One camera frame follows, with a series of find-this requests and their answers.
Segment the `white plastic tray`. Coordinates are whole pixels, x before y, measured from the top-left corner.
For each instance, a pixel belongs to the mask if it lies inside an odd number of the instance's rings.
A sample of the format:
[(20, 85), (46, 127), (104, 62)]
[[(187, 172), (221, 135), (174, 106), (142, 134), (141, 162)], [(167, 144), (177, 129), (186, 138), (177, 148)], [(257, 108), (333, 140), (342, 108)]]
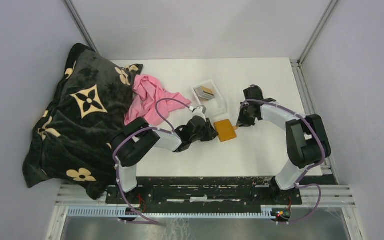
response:
[(197, 83), (191, 87), (191, 91), (198, 105), (206, 108), (205, 116), (213, 122), (228, 117), (226, 101), (213, 80)]

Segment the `yellow leather card holder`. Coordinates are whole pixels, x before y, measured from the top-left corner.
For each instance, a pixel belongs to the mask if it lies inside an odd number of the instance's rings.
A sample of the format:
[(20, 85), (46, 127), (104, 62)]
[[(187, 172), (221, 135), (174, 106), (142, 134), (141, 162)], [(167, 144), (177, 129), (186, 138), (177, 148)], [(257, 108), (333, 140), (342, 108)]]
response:
[(237, 138), (237, 127), (233, 126), (229, 119), (215, 122), (214, 128), (218, 133), (218, 138), (221, 143)]

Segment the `stack of credit cards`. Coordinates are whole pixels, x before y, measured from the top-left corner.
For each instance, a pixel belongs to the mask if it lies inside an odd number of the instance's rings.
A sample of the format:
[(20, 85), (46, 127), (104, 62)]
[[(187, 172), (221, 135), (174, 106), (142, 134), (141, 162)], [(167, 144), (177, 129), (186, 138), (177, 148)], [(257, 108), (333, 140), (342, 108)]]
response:
[(209, 101), (215, 98), (215, 94), (210, 88), (204, 87), (204, 86), (199, 86), (197, 88), (193, 89), (196, 96), (200, 99)]

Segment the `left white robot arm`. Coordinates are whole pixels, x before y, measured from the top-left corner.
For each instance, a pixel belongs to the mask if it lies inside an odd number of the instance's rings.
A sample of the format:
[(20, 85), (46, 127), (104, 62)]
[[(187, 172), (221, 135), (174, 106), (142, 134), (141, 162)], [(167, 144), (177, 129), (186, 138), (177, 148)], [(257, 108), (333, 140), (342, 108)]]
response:
[(118, 197), (129, 204), (136, 200), (138, 191), (137, 164), (152, 148), (180, 153), (195, 142), (209, 142), (218, 137), (209, 118), (194, 116), (187, 124), (169, 131), (150, 125), (139, 117), (112, 139), (112, 158), (115, 162)]

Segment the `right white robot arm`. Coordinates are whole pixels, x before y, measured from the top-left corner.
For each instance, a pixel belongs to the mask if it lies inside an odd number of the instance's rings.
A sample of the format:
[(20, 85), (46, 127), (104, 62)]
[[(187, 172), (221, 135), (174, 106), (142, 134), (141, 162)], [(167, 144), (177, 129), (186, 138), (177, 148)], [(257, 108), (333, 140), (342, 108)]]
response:
[(236, 126), (251, 127), (256, 121), (268, 121), (286, 135), (288, 160), (280, 173), (270, 181), (268, 196), (275, 204), (282, 204), (309, 170), (321, 165), (331, 155), (331, 146), (322, 118), (317, 114), (300, 115), (273, 98), (264, 98), (257, 85), (243, 90)]

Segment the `pink cloth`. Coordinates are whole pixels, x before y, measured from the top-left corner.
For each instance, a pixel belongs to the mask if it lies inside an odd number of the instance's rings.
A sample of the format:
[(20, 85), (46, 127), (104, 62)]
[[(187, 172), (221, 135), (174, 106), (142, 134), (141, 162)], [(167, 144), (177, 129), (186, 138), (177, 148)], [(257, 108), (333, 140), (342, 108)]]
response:
[(170, 116), (171, 112), (184, 109), (191, 104), (191, 101), (182, 94), (169, 92), (157, 78), (147, 74), (135, 77), (132, 90), (135, 97), (125, 115), (125, 125), (143, 117), (149, 124), (158, 126), (163, 123), (163, 118), (167, 119)]

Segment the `black floral blanket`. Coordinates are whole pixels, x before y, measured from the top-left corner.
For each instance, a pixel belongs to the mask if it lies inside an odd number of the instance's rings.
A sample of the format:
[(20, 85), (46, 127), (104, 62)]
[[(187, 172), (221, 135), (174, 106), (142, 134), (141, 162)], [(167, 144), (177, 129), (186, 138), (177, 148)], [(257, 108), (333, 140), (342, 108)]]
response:
[(116, 181), (111, 140), (125, 126), (143, 65), (118, 66), (76, 43), (44, 115), (32, 130), (22, 165), (26, 186), (59, 179), (93, 200)]

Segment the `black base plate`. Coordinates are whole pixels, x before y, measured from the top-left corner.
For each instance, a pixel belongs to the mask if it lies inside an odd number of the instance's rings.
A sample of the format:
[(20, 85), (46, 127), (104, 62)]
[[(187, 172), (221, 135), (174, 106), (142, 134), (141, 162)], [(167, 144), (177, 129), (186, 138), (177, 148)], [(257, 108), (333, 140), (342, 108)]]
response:
[(247, 214), (261, 206), (302, 206), (304, 193), (280, 191), (270, 176), (249, 177), (139, 177), (132, 191), (121, 194), (109, 186), (106, 204), (124, 204), (126, 198), (146, 214)]

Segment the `aluminium frame rail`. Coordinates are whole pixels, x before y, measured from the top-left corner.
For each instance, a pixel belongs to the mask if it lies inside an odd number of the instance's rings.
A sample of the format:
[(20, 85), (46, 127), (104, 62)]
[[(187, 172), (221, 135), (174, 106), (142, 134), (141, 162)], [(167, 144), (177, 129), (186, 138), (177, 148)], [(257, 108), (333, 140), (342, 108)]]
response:
[[(298, 59), (290, 61), (292, 72), (295, 77), (304, 112), (308, 115), (317, 114), (315, 101), (303, 72), (303, 65)], [(331, 155), (320, 166), (322, 176), (310, 176), (307, 174), (301, 181), (301, 185), (318, 184), (321, 188), (319, 208), (355, 208), (356, 204), (348, 185), (342, 184), (338, 177), (335, 160)]]

